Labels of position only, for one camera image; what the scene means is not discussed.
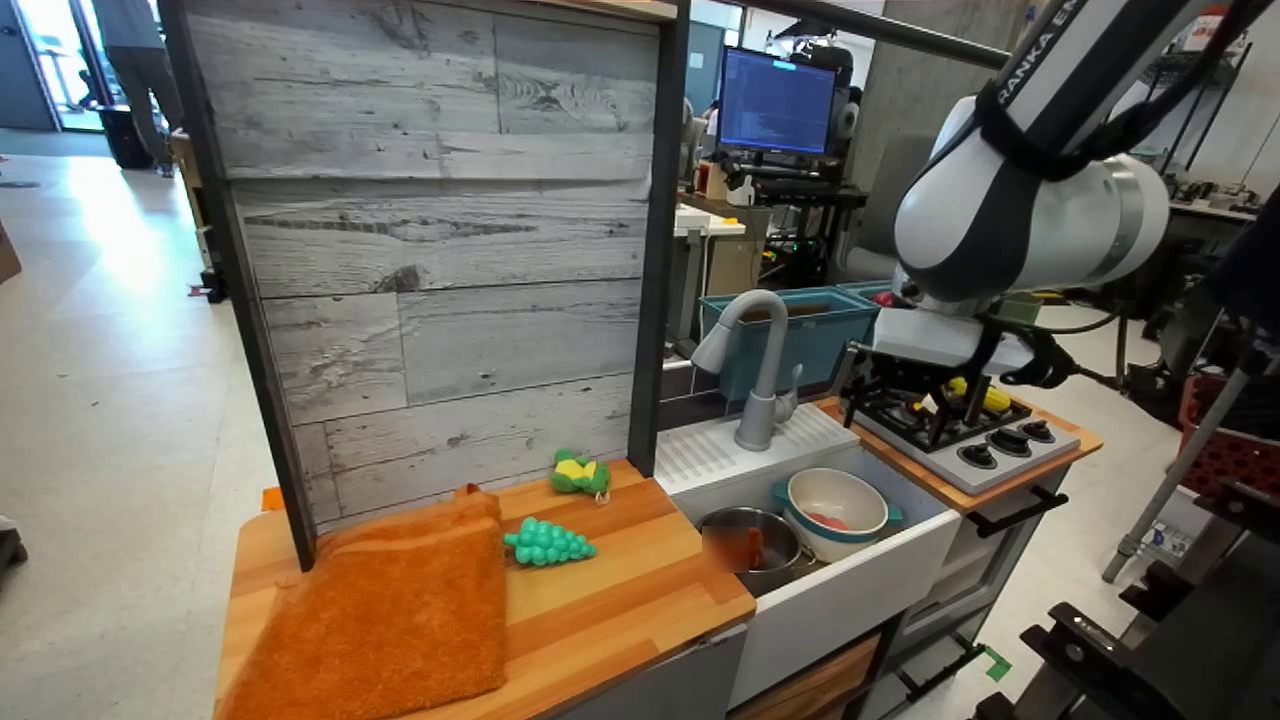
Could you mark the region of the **red plastic crate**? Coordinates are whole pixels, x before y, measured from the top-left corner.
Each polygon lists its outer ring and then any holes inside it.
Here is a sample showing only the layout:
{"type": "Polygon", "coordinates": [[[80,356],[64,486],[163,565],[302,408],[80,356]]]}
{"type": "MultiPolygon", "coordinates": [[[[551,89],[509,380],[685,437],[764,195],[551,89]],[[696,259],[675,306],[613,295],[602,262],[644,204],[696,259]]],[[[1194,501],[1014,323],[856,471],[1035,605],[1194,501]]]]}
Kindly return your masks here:
{"type": "MultiPolygon", "coordinates": [[[[1194,375],[1185,382],[1178,421],[1179,448],[1184,450],[1201,418],[1217,398],[1225,379],[1194,375]]],[[[1181,478],[1180,486],[1201,496],[1216,496],[1225,480],[1238,480],[1263,495],[1280,498],[1280,441],[1219,429],[1181,478]]]]}

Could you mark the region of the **orange cloth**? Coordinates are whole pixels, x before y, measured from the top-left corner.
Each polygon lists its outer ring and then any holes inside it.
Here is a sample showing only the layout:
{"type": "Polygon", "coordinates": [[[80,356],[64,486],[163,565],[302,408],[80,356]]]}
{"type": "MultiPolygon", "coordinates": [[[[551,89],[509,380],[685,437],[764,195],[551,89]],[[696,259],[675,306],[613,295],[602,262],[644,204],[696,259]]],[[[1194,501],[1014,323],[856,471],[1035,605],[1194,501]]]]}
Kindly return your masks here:
{"type": "Polygon", "coordinates": [[[282,589],[215,720],[392,720],[506,683],[494,495],[352,527],[282,589]]]}

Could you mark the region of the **black metal shelf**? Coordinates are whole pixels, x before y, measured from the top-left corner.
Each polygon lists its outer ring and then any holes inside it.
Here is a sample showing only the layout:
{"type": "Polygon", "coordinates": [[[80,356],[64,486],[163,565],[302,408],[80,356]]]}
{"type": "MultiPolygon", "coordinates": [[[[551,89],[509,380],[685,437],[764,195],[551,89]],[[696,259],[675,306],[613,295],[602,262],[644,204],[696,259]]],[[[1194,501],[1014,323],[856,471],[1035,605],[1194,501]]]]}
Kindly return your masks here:
{"type": "Polygon", "coordinates": [[[1188,91],[1144,141],[1148,164],[1160,173],[1172,197],[1188,182],[1213,123],[1253,54],[1253,46],[1254,42],[1247,38],[1243,45],[1226,50],[1216,68],[1188,91]]]}

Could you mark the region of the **grey toy tap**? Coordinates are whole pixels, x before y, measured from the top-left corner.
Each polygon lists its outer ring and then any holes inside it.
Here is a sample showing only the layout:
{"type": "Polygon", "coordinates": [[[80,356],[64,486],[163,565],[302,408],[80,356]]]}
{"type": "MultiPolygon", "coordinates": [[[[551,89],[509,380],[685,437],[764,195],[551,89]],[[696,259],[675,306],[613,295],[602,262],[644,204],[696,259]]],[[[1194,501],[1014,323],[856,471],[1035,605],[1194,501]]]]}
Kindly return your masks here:
{"type": "Polygon", "coordinates": [[[796,389],[791,389],[783,397],[774,392],[788,329],[788,310],[785,301],[769,290],[749,290],[740,293],[730,301],[717,323],[704,334],[690,361],[704,372],[719,373],[728,356],[733,328],[745,314],[755,310],[767,314],[769,332],[756,380],[746,397],[733,441],[746,451],[763,452],[771,447],[774,424],[787,421],[799,405],[796,389]]]}

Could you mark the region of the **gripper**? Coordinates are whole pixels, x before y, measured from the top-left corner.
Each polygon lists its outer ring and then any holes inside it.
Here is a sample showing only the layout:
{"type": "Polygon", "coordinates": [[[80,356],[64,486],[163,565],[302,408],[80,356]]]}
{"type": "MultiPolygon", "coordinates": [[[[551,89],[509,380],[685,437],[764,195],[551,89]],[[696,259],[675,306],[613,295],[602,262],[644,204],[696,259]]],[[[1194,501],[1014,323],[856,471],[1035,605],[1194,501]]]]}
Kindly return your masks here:
{"type": "Polygon", "coordinates": [[[842,425],[850,429],[861,398],[895,397],[934,401],[925,434],[931,448],[970,439],[980,430],[986,380],[995,375],[963,363],[943,366],[849,345],[838,366],[838,401],[842,425]]]}

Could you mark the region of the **large teal plastic bin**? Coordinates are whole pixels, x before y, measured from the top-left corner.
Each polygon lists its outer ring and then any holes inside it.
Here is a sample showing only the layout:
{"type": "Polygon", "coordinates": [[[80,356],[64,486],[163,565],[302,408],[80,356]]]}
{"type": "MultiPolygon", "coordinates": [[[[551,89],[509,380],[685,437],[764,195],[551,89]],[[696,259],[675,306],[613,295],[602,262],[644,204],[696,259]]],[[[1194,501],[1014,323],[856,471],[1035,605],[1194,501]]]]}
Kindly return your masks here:
{"type": "MultiPolygon", "coordinates": [[[[776,296],[788,318],[774,383],[780,397],[795,388],[831,386],[846,346],[870,337],[881,310],[868,299],[831,286],[782,290],[776,296]]],[[[700,300],[703,338],[719,336],[724,341],[724,360],[712,369],[695,357],[691,360],[704,373],[719,378],[719,393],[728,401],[744,401],[756,388],[773,327],[771,307],[755,304],[737,315],[731,331],[717,331],[727,307],[737,299],[721,295],[700,300]]]]}

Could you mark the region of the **steel pot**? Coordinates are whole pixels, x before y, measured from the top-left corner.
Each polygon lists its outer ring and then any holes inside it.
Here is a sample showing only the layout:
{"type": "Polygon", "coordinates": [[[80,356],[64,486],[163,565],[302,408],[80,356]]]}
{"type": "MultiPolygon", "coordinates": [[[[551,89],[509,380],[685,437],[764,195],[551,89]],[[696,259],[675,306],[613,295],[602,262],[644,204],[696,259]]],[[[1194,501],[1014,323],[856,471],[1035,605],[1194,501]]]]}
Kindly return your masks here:
{"type": "Polygon", "coordinates": [[[791,525],[765,510],[718,509],[707,514],[698,529],[704,550],[754,597],[788,584],[810,559],[791,525]]]}

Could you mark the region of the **toy kitchen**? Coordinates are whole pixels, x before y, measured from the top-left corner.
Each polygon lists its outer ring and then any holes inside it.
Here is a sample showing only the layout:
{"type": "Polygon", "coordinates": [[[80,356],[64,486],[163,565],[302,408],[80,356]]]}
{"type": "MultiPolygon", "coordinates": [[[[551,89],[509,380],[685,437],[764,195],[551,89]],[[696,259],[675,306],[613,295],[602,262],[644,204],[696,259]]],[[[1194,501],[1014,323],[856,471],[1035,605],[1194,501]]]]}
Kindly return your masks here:
{"type": "MultiPolygon", "coordinates": [[[[333,536],[466,486],[598,555],[506,548],[506,683],[394,720],[740,710],[758,597],[654,477],[689,0],[159,10],[285,502],[239,534],[215,714],[333,536]]],[[[905,611],[751,700],[845,660],[861,694],[905,611]]]]}

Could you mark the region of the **white table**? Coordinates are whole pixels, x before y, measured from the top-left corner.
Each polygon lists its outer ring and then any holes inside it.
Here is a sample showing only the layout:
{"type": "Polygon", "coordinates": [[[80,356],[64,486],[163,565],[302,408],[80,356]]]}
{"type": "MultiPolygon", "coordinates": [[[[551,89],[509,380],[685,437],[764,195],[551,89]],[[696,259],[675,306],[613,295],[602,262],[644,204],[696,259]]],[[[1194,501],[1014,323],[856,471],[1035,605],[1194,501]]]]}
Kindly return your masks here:
{"type": "Polygon", "coordinates": [[[676,354],[690,355],[700,338],[700,301],[710,288],[716,243],[741,242],[746,238],[748,228],[733,218],[719,217],[682,202],[677,205],[666,324],[666,337],[676,354]]]}

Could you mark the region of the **green grape plush toy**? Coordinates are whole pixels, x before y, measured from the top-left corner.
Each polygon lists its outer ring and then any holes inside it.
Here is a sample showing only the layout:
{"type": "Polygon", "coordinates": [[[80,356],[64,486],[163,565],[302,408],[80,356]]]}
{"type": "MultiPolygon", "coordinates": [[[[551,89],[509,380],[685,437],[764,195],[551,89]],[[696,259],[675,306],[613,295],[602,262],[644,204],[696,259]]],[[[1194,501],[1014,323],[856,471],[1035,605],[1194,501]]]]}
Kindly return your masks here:
{"type": "Polygon", "coordinates": [[[598,555],[585,536],[536,518],[525,518],[516,532],[504,533],[502,539],[515,562],[526,568],[553,568],[598,555]]]}

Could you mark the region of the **toy oven door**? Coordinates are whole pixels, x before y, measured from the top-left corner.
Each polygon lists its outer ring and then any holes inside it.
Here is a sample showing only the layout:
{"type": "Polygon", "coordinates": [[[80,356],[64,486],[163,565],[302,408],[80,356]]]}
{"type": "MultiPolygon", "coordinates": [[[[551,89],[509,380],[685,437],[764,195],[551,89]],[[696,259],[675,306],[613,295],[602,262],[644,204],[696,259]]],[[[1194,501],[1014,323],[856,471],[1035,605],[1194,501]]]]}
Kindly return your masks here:
{"type": "MultiPolygon", "coordinates": [[[[1066,474],[1068,469],[1052,470],[1032,486],[1062,493],[1066,474]]],[[[1034,502],[1029,488],[1019,489],[977,511],[996,519],[1034,502]]],[[[961,520],[940,575],[925,597],[908,610],[890,646],[883,685],[914,705],[980,655],[977,633],[1042,518],[984,539],[966,516],[961,520]]]]}

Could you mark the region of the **white toy sink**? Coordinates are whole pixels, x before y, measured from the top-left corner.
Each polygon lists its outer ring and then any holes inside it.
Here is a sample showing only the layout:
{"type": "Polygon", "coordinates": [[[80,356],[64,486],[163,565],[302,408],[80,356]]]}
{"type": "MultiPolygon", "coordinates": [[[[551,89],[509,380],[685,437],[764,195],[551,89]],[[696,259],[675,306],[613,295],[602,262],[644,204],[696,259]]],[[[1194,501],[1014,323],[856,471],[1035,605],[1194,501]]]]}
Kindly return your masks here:
{"type": "Polygon", "coordinates": [[[737,707],[900,615],[936,583],[961,518],[863,448],[809,404],[764,452],[733,442],[735,419],[659,433],[654,477],[690,521],[727,507],[777,509],[776,484],[810,468],[847,471],[902,510],[900,528],[846,559],[820,561],[756,598],[730,706],[737,707]]]}

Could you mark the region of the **yellow plush toy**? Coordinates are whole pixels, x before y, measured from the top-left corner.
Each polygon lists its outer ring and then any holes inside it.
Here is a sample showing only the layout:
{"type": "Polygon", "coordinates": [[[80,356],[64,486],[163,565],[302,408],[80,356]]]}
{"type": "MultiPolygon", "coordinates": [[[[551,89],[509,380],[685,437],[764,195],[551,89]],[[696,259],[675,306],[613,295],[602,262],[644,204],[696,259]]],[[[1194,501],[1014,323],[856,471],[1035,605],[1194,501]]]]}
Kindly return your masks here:
{"type": "MultiPolygon", "coordinates": [[[[961,402],[968,393],[968,383],[961,377],[952,378],[947,384],[945,393],[954,402],[961,402]]],[[[986,391],[983,397],[982,407],[986,413],[991,414],[1004,414],[1012,407],[1012,398],[998,388],[991,386],[986,391]]]]}

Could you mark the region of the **monitor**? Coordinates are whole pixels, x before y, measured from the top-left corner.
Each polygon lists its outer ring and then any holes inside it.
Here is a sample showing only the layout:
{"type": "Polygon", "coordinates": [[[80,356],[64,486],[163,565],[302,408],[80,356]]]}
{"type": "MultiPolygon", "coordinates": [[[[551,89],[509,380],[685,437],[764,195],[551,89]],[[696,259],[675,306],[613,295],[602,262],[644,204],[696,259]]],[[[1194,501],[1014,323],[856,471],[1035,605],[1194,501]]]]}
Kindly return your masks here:
{"type": "Polygon", "coordinates": [[[721,61],[721,147],[817,158],[829,133],[837,73],[726,47],[721,61]]]}

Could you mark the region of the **person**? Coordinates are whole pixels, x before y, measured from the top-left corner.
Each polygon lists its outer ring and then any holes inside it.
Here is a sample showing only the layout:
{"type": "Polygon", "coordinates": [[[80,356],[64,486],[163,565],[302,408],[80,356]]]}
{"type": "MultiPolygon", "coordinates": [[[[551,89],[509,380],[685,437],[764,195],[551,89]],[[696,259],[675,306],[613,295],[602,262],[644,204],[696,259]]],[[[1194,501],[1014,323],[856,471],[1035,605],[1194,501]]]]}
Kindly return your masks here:
{"type": "Polygon", "coordinates": [[[175,159],[154,117],[157,104],[168,127],[186,123],[175,77],[156,13],[148,0],[92,0],[102,47],[125,95],[140,138],[157,173],[175,177],[175,159]]]}

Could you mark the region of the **grey toy stove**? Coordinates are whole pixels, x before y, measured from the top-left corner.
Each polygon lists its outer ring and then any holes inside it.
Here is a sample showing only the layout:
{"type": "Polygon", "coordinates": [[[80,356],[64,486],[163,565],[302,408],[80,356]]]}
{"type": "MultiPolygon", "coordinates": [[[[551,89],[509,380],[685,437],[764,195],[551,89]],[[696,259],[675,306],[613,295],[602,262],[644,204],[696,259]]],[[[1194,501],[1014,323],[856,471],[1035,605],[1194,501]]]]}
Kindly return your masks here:
{"type": "Polygon", "coordinates": [[[877,425],[869,430],[873,436],[886,442],[892,448],[897,450],[900,454],[925,468],[932,474],[937,475],[941,480],[946,482],[960,493],[965,496],[978,496],[998,486],[1002,486],[1016,477],[1036,470],[1044,464],[1065,456],[1080,447],[1080,439],[1069,430],[1060,430],[1053,428],[1048,418],[1030,409],[1030,419],[1046,420],[1050,429],[1053,432],[1056,441],[1051,445],[1042,445],[1034,441],[1030,442],[1030,456],[1029,457],[1011,457],[1006,454],[1001,454],[998,450],[991,448],[992,455],[997,461],[997,468],[991,470],[984,470],[974,468],[968,462],[964,462],[957,456],[957,448],[966,445],[957,445],[954,447],[947,447],[937,452],[925,454],[918,448],[909,448],[901,439],[884,441],[876,433],[877,425]]]}

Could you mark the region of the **black stove burner grate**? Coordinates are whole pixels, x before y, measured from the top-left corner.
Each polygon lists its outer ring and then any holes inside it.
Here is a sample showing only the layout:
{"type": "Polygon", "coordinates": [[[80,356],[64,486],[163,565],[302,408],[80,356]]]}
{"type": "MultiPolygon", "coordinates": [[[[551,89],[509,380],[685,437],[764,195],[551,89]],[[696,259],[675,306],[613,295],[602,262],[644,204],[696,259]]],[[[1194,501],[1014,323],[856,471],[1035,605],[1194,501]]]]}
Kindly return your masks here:
{"type": "Polygon", "coordinates": [[[1012,400],[1012,407],[1000,415],[983,411],[980,430],[970,439],[961,439],[954,445],[945,445],[941,448],[931,448],[925,434],[929,420],[933,419],[934,401],[929,395],[914,398],[878,397],[868,395],[861,398],[854,421],[870,429],[877,425],[876,433],[884,441],[901,439],[909,448],[918,448],[925,454],[937,452],[957,445],[982,442],[989,433],[998,428],[1015,429],[1019,424],[1030,419],[1030,409],[1012,400]]]}

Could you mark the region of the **green and yellow corn plush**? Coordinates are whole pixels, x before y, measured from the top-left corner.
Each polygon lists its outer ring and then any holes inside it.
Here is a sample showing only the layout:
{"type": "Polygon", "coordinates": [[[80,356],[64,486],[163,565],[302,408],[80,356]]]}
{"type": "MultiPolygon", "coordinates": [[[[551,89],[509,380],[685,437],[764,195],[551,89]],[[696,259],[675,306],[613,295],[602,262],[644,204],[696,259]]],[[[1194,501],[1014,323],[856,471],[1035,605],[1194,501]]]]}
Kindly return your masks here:
{"type": "Polygon", "coordinates": [[[598,503],[611,500],[611,465],[571,448],[558,448],[548,478],[550,487],[562,495],[591,496],[598,503]]]}

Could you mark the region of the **black desk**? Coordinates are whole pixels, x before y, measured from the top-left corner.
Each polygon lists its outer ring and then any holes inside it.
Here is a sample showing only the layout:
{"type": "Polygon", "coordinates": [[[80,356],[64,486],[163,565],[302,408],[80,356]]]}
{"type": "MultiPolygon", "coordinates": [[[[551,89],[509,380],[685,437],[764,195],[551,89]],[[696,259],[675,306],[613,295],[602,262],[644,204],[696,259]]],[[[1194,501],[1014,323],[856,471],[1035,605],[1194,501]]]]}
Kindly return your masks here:
{"type": "Polygon", "coordinates": [[[851,219],[869,199],[855,184],[782,168],[748,168],[740,188],[753,208],[769,213],[758,277],[767,290],[826,284],[851,219]]]}

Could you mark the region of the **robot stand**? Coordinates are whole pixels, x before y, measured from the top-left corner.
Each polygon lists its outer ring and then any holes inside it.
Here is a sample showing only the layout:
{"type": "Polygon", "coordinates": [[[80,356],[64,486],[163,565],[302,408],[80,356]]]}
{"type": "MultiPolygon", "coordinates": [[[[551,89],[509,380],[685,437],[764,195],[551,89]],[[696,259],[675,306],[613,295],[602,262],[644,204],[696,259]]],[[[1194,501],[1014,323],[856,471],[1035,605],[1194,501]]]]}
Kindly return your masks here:
{"type": "Polygon", "coordinates": [[[1021,641],[1041,667],[972,720],[1280,720],[1280,498],[1230,482],[1176,568],[1155,561],[1121,600],[1120,634],[1070,603],[1021,641]]]}

